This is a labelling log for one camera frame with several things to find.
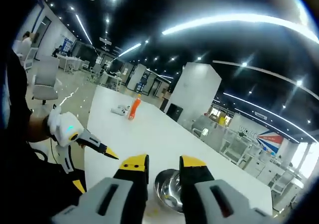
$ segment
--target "stainless steel bowl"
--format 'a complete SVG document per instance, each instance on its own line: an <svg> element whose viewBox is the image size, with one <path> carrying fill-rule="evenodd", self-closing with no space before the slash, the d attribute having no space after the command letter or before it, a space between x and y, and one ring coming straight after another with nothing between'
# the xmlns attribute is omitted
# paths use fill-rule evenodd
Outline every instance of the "stainless steel bowl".
<svg viewBox="0 0 319 224"><path fill-rule="evenodd" d="M161 171L155 178L154 189L159 201L165 207L183 213L178 170L166 169Z"/></svg>

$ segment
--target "orange bottle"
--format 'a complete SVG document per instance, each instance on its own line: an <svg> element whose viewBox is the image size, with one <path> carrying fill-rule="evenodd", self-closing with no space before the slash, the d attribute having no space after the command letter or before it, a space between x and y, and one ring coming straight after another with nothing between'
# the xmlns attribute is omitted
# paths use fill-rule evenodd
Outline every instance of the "orange bottle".
<svg viewBox="0 0 319 224"><path fill-rule="evenodd" d="M138 97L136 98L136 100L132 104L132 107L131 107L131 110L130 110L130 113L129 113L129 120L132 120L135 117L136 109L138 108L138 106L141 103L140 97L141 97L141 94L138 94Z"/></svg>

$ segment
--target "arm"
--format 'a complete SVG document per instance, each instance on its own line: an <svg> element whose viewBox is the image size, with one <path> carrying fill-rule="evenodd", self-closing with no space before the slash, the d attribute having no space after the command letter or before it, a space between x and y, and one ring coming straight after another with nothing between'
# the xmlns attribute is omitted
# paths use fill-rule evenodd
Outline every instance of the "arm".
<svg viewBox="0 0 319 224"><path fill-rule="evenodd" d="M27 125L26 140L30 142L40 142L48 139L48 134L47 117L37 118L31 115Z"/></svg>

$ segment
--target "doorway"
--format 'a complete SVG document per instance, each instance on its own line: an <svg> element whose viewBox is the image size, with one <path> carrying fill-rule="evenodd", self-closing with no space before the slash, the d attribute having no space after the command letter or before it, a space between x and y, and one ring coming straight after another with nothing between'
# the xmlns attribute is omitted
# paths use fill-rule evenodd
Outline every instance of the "doorway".
<svg viewBox="0 0 319 224"><path fill-rule="evenodd" d="M33 42L31 44L31 47L39 47L40 43L43 39L43 36L48 29L49 25L51 24L51 20L47 18L46 16L42 20L40 26L38 27L37 31L35 32Z"/></svg>

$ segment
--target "white table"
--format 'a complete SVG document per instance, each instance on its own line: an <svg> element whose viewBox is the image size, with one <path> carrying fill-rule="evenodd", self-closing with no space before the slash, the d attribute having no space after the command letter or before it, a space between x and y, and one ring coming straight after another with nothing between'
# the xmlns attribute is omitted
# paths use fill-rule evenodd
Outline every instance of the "white table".
<svg viewBox="0 0 319 224"><path fill-rule="evenodd" d="M184 216L160 209L154 195L156 175L165 169L179 169L183 154L203 160L215 179L223 179L259 208L272 215L270 188L218 154L204 142L174 122L155 106L141 102L135 119L111 113L110 109L130 105L132 97L98 86L90 110L88 129L112 148L120 160L107 158L85 148L85 179L88 189L105 177L113 177L120 164L130 156L150 156L149 200L144 223L184 223Z"/></svg>

